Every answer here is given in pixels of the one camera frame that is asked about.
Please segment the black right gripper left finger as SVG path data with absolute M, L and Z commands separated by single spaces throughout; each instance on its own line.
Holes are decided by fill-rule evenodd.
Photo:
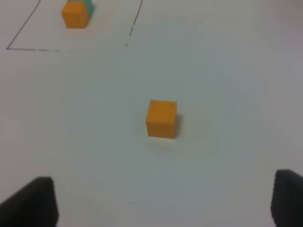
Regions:
M 37 177 L 0 204 L 2 227 L 55 227 L 58 220 L 51 177 Z

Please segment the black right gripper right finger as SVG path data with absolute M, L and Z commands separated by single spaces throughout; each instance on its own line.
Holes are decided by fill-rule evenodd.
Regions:
M 275 173 L 271 216 L 277 227 L 303 225 L 303 177 L 289 169 Z

